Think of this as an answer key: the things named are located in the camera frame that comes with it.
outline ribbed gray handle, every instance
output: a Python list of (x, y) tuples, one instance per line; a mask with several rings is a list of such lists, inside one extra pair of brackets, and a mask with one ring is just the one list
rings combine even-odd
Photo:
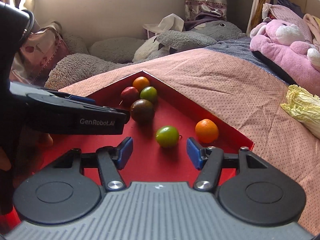
[(7, 240), (310, 240), (297, 223), (275, 228), (245, 224), (226, 213), (210, 193), (186, 182), (134, 182), (108, 193), (87, 217), (67, 225), (21, 223)]

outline blue gripper pad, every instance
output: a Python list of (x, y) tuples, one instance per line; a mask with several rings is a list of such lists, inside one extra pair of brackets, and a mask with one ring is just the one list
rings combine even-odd
[(199, 149), (199, 147), (197, 147), (190, 138), (187, 139), (187, 153), (193, 163), (193, 166), (197, 170), (202, 170), (204, 166), (204, 160), (201, 158), (200, 150), (201, 149)]
[(131, 137), (125, 138), (119, 145), (118, 145), (119, 157), (116, 161), (116, 168), (118, 170), (122, 170), (125, 165), (127, 164), (132, 151), (133, 151), (133, 139)]
[(92, 99), (92, 98), (84, 98), (84, 97), (70, 95), (70, 97), (68, 97), (68, 99), (74, 100), (74, 101), (78, 101), (78, 102), (87, 103), (87, 104), (90, 104), (90, 105), (95, 105), (96, 104), (96, 101), (94, 99)]

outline blue blanket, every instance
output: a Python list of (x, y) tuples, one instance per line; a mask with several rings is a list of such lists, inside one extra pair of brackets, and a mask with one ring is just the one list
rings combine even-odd
[(295, 84), (294, 80), (287, 75), (279, 66), (262, 55), (257, 55), (250, 50), (251, 39), (244, 37), (238, 40), (219, 41), (215, 45), (206, 47), (213, 51), (225, 53), (233, 57), (241, 58), (265, 70), (287, 85)]

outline pink bedsheet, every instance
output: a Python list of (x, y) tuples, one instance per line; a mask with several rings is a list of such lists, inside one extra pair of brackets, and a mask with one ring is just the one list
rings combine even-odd
[(195, 49), (100, 74), (62, 91), (87, 96), (139, 70), (171, 85), (254, 141), (254, 153), (302, 185), (307, 205), (300, 224), (320, 233), (320, 144), (280, 107), (287, 93), (284, 83), (245, 60)]

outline pink pillow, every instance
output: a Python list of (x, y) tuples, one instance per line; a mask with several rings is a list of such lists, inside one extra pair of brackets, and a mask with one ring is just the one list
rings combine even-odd
[(297, 25), (303, 33), (306, 42), (312, 44), (312, 35), (307, 23), (303, 19), (301, 19), (297, 14), (295, 14), (292, 10), (282, 5), (272, 5), (265, 3), (263, 5), (262, 18), (265, 19), (268, 16), (269, 12), (277, 20)]

